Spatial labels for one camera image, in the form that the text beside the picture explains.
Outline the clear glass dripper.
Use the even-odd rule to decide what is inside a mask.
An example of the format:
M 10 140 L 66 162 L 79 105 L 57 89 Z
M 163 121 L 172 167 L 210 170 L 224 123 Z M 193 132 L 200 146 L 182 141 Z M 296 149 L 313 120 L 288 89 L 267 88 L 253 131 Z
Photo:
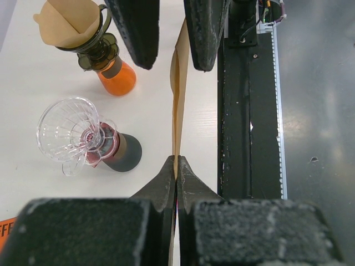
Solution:
M 96 167 L 113 156 L 119 146 L 116 125 L 82 97 L 69 97 L 49 106 L 39 119 L 40 151 L 62 164 L 66 176 L 77 175 L 84 165 Z

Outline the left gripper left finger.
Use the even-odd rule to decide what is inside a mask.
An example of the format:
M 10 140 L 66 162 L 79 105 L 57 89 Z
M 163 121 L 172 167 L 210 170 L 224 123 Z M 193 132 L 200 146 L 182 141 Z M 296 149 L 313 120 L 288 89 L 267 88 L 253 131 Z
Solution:
M 172 265 L 174 156 L 129 198 L 38 198 L 19 213 L 2 265 Z

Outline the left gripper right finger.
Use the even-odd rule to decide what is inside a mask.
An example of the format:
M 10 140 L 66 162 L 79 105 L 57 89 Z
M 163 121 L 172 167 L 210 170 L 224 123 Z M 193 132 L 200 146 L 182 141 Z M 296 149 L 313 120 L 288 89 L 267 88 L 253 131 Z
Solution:
M 177 158 L 181 265 L 343 265 L 313 204 L 217 195 Z

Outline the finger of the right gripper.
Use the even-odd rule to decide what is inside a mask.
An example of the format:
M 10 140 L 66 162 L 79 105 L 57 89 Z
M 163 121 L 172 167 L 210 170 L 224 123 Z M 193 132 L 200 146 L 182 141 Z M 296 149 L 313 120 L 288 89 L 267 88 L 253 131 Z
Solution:
M 150 70 L 158 56 L 160 2 L 107 0 L 105 4 L 134 64 Z
M 196 70 L 213 69 L 229 5 L 230 1 L 227 0 L 184 0 L 192 61 Z

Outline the orange coffee filter box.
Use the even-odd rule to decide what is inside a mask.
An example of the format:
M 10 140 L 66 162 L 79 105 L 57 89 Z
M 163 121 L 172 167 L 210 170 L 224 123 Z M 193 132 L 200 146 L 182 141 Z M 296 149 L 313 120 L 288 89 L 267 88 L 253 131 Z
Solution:
M 10 235 L 16 219 L 17 218 L 14 217 L 0 221 L 0 250 L 2 250 L 8 236 Z

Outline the orange glass carafe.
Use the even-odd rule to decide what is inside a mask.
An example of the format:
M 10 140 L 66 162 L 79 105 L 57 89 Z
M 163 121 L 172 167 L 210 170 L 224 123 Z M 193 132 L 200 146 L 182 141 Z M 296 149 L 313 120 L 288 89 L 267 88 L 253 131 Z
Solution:
M 114 96 L 124 96 L 133 90 L 136 84 L 135 71 L 120 56 L 117 56 L 97 75 L 105 90 Z

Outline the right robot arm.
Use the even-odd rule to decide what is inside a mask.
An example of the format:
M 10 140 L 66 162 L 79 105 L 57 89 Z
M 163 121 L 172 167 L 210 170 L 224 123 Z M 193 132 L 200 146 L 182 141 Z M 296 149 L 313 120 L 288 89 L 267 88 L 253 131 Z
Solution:
M 135 65 L 150 70 L 159 50 L 159 1 L 105 1 Z M 184 1 L 194 68 L 211 71 L 226 18 L 255 20 L 256 1 Z

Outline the brown paper coffee filter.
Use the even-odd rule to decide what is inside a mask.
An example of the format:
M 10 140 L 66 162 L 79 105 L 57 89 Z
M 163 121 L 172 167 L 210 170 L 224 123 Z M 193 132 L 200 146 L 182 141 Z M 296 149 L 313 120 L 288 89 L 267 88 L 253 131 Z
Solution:
M 33 19 L 46 45 L 72 49 L 95 34 L 100 23 L 100 9 L 91 0 L 46 1 Z

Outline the dark green dripper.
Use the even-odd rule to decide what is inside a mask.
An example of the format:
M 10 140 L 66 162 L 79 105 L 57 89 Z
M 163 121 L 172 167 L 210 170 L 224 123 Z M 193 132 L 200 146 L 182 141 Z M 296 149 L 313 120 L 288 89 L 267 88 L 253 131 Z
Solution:
M 99 5 L 99 26 L 94 35 L 84 44 L 75 48 L 58 47 L 59 50 L 75 53 L 79 66 L 85 71 L 120 71 L 122 61 L 116 37 L 108 33 L 111 13 L 104 4 Z

